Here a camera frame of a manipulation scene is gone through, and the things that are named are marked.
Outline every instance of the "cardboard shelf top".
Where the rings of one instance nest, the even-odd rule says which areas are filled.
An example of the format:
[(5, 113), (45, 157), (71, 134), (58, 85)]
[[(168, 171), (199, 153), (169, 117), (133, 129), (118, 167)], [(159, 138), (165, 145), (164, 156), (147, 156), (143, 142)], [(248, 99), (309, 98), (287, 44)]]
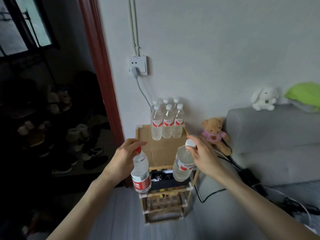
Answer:
[(142, 151), (149, 160), (149, 170), (172, 169), (177, 150), (186, 143), (187, 135), (189, 134), (184, 127), (180, 138), (161, 138), (156, 141), (152, 139), (149, 124), (137, 128), (136, 139), (148, 142), (142, 147)]

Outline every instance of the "teddy bear's head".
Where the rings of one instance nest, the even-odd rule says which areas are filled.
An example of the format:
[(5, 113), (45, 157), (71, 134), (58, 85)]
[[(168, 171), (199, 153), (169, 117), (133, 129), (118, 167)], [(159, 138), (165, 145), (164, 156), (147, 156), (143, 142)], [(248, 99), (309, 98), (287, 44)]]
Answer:
[(210, 134), (220, 134), (223, 124), (223, 118), (210, 118), (202, 121), (201, 124), (206, 132), (209, 132)]

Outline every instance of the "power adapter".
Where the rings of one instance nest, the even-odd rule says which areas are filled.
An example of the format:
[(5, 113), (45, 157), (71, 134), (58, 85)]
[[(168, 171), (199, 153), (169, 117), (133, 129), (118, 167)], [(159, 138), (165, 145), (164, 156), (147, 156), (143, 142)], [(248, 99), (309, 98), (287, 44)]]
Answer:
[(248, 168), (242, 169), (238, 171), (238, 175), (240, 176), (242, 181), (247, 186), (252, 188), (254, 191), (258, 192), (263, 197), (268, 196), (267, 192), (265, 191), (264, 187), (261, 184), (261, 181), (254, 176), (254, 174), (250, 169)]

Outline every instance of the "red wooden door frame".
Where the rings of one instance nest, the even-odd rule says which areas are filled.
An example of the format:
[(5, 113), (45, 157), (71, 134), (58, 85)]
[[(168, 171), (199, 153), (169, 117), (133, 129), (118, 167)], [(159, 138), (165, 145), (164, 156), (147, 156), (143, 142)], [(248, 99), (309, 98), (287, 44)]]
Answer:
[(100, 20), (98, 0), (77, 0), (77, 2), (82, 14), (91, 59), (98, 77), (111, 132), (116, 145), (119, 147), (125, 141), (125, 138), (123, 136), (107, 47)]

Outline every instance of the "red bottle cap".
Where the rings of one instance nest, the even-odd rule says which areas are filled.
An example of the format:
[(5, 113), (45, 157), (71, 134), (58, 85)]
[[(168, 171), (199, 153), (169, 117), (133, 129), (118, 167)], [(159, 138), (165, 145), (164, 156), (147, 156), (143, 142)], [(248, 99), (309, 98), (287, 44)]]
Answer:
[(141, 147), (138, 147), (137, 149), (135, 149), (134, 152), (138, 152), (138, 154), (140, 154), (141, 153)]

